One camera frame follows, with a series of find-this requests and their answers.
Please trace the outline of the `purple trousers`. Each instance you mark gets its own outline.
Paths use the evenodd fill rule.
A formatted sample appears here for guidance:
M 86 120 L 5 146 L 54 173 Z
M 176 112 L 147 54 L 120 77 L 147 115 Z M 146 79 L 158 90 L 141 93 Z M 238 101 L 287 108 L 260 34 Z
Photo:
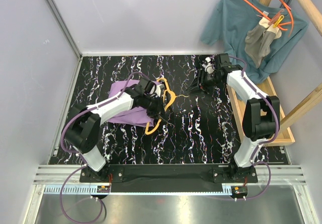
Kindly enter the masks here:
M 119 95 L 124 88 L 126 81 L 117 81 L 112 83 L 109 93 L 109 98 Z M 149 123 L 150 126 L 154 126 L 154 118 L 148 116 L 147 110 L 142 107 L 135 107 L 133 109 L 123 111 L 114 117 L 108 119 L 110 123 L 129 124 L 134 126 L 146 127 Z

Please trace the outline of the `orange plastic hanger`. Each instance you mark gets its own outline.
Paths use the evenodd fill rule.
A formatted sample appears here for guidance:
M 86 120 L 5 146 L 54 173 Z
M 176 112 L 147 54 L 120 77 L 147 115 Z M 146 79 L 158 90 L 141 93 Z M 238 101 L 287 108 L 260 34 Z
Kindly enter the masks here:
M 291 36 L 294 29 L 294 17 L 291 8 L 284 0 L 279 1 L 281 2 L 283 9 L 287 11 L 290 17 L 290 21 L 286 23 L 281 22 L 278 25 L 278 28 L 281 31 L 289 31 L 289 36 Z M 244 21 L 254 19 L 255 17 L 261 17 L 268 19 L 270 21 L 269 24 L 271 25 L 276 18 L 278 18 L 280 15 L 283 15 L 282 11 L 279 11 L 277 14 L 270 18 L 259 7 L 253 4 L 252 0 L 221 0 L 221 2 L 223 4 L 227 4 L 229 14 Z M 260 0 L 260 4 L 263 6 L 268 6 L 267 4 L 265 4 L 264 0 Z

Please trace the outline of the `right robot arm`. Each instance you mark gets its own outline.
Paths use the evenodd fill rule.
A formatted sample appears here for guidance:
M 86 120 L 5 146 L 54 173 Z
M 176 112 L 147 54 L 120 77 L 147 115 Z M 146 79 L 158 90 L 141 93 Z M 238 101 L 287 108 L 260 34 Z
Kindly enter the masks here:
M 245 103 L 242 121 L 244 138 L 226 172 L 232 181 L 239 182 L 254 172 L 255 157 L 262 146 L 277 137 L 280 129 L 280 100 L 260 90 L 249 79 L 245 62 L 243 65 L 234 65 L 231 59 L 227 53 L 206 57 L 197 68 L 197 74 L 187 91 L 208 93 L 210 87 L 223 83 L 234 89 Z

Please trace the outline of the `yellow plastic hanger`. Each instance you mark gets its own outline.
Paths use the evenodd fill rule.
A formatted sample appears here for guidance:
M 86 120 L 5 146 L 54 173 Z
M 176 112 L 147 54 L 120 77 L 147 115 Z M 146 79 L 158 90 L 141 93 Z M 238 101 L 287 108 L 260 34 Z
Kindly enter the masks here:
M 174 102 L 175 102 L 175 100 L 177 98 L 179 98 L 179 97 L 188 98 L 189 97 L 189 96 L 186 96 L 186 95 L 183 95 L 183 94 L 176 95 L 176 93 L 171 90 L 171 88 L 169 86 L 169 83 L 168 83 L 166 78 L 158 78 L 156 81 L 158 83 L 161 83 L 165 87 L 165 89 L 163 90 L 163 93 L 162 93 L 164 112 L 166 112 L 174 104 Z M 160 116 L 153 128 L 150 128 L 149 123 L 147 123 L 144 133 L 146 135 L 153 134 L 159 128 L 159 126 L 160 126 L 162 121 L 166 121 L 166 120 L 164 120 Z

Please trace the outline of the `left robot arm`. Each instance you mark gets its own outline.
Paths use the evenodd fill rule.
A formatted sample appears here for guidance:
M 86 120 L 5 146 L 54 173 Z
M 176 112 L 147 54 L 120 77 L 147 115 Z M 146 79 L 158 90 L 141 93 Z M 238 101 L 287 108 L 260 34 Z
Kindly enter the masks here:
M 113 84 L 110 97 L 93 105 L 72 107 L 61 134 L 61 144 L 71 145 L 80 155 L 91 176 L 102 182 L 108 178 L 109 165 L 97 144 L 102 125 L 107 122 L 146 127 L 165 116 L 162 93 L 165 86 L 147 78 Z

